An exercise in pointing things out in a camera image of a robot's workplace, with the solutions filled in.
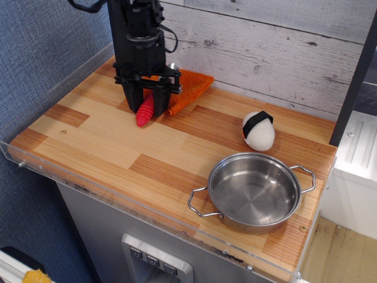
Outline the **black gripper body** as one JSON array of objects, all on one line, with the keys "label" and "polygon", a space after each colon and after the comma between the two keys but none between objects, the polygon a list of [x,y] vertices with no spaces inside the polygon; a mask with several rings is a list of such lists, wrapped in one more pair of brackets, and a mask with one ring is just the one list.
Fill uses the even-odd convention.
[{"label": "black gripper body", "polygon": [[163,35],[127,35],[125,43],[129,49],[126,54],[130,57],[116,60],[113,64],[117,84],[129,83],[149,90],[164,87],[169,93],[181,94],[181,72],[166,64],[166,53],[169,50],[165,46]]}]

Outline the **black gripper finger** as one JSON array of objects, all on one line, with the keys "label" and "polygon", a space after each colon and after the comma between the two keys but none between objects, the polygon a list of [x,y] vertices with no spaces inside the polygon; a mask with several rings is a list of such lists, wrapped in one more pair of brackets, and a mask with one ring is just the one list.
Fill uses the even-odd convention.
[{"label": "black gripper finger", "polygon": [[168,108],[170,101],[169,89],[164,86],[157,86],[153,92],[154,97],[154,115],[162,115]]},{"label": "black gripper finger", "polygon": [[142,79],[122,78],[122,86],[130,110],[136,113],[144,101]]}]

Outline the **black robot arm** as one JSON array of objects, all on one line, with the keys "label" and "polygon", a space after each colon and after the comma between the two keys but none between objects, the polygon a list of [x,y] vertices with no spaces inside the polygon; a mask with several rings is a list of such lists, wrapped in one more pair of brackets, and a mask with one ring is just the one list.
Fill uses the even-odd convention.
[{"label": "black robot arm", "polygon": [[166,63],[170,52],[162,25],[163,7],[159,1],[108,1],[115,52],[115,82],[122,85],[130,110],[136,113],[144,101],[144,90],[154,97],[154,114],[162,115],[170,96],[180,94],[181,72]]}]

